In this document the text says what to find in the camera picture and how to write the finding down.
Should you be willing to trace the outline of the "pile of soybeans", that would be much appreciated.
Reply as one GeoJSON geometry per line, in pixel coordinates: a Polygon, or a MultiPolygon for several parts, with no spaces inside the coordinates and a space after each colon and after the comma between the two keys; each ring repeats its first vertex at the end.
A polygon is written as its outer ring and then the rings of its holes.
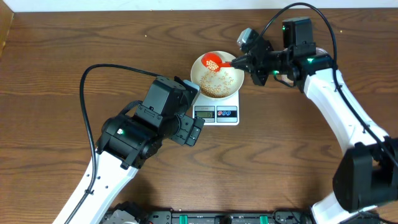
{"type": "Polygon", "coordinates": [[[201,92],[211,98],[232,95],[240,84],[241,75],[236,72],[213,72],[208,69],[199,79],[201,92]]]}

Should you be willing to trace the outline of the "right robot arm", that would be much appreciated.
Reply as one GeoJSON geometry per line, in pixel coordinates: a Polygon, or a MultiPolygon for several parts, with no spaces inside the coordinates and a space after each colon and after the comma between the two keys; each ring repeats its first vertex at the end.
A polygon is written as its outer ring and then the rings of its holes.
{"type": "Polygon", "coordinates": [[[344,223],[397,200],[397,139],[390,137],[363,110],[346,86],[332,57],[318,48],[307,17],[282,23],[284,48],[275,51],[255,30],[245,29],[237,43],[243,52],[232,61],[263,86],[270,75],[298,88],[320,110],[335,134],[342,160],[333,176],[333,191],[312,206],[315,223],[344,223]]]}

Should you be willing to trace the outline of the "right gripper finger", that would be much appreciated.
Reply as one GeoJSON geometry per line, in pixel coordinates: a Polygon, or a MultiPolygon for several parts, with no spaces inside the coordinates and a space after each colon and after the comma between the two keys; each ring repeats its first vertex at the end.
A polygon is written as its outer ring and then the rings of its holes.
{"type": "Polygon", "coordinates": [[[231,66],[235,69],[242,70],[248,73],[252,72],[252,65],[248,63],[231,62],[231,66]]]}
{"type": "Polygon", "coordinates": [[[252,55],[250,53],[244,54],[231,61],[231,65],[250,65],[252,62],[252,55]]]}

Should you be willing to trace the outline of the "red plastic measuring scoop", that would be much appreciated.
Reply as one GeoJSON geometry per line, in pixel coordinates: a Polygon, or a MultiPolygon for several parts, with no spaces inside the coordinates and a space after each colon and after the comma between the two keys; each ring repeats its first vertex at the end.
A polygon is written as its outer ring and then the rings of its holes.
{"type": "Polygon", "coordinates": [[[213,72],[219,72],[222,68],[231,67],[231,62],[223,62],[222,59],[215,53],[206,53],[202,59],[202,64],[213,72]]]}

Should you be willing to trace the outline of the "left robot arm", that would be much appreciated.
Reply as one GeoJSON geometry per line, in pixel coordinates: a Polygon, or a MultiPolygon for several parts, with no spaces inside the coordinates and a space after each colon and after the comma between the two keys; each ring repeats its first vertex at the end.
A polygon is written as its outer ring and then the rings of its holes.
{"type": "Polygon", "coordinates": [[[96,157],[54,222],[99,223],[164,139],[194,146],[204,120],[186,112],[199,94],[200,87],[188,80],[158,76],[144,101],[132,102],[108,119],[96,143],[96,157]]]}

